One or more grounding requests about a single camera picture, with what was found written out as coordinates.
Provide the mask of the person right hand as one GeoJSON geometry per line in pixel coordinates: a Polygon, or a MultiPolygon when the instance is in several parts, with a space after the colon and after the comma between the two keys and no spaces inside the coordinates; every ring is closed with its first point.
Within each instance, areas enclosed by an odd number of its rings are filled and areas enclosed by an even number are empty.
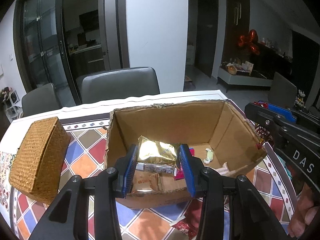
{"type": "Polygon", "coordinates": [[[319,206],[315,206],[315,196],[312,189],[304,184],[297,207],[287,228],[290,237],[300,237],[313,221],[318,210],[319,206]]]}

